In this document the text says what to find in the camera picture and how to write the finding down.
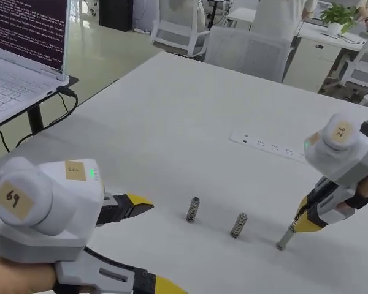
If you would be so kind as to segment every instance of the white cabinet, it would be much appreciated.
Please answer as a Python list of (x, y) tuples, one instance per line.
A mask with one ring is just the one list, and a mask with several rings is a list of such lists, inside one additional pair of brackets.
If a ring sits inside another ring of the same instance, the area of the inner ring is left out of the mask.
[(339, 52), (339, 47), (302, 39), (283, 84), (317, 93)]

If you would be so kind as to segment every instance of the laptop screen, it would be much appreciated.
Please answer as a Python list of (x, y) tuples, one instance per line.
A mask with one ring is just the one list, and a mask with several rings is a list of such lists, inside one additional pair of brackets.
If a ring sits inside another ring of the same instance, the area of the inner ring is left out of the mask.
[(60, 72), (67, 0), (0, 0), (0, 49)]

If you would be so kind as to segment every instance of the potted plant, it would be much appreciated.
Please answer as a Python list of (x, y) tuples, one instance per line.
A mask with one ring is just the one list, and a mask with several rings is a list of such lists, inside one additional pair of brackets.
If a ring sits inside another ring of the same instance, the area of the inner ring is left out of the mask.
[(336, 36), (344, 34), (355, 24), (356, 9), (354, 7), (345, 7), (342, 4), (332, 3), (332, 6), (324, 10), (320, 19), (328, 24), (327, 34)]

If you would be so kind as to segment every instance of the power strip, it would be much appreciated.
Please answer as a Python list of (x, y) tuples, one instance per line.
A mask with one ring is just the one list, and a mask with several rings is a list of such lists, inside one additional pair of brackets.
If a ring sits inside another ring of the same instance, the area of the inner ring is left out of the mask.
[(269, 143), (259, 138), (252, 138), (244, 132), (233, 132), (230, 140), (235, 143), (243, 144), (264, 152), (289, 158), (301, 162), (302, 164), (307, 163), (303, 152), (296, 151), (290, 147), (282, 146), (278, 143)]

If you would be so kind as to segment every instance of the metal spring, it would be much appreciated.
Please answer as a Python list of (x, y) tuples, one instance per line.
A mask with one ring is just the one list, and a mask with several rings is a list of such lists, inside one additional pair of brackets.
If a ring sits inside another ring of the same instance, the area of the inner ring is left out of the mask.
[(197, 209), (199, 208), (199, 205), (201, 204), (201, 200), (197, 197), (192, 198), (190, 208), (188, 209), (188, 213), (186, 214), (186, 221), (187, 222), (194, 222)]
[(236, 222), (234, 223), (234, 226), (230, 232), (231, 236), (233, 238), (238, 238), (242, 229), (244, 228), (245, 223), (247, 222), (247, 215), (245, 213), (240, 213), (238, 216)]

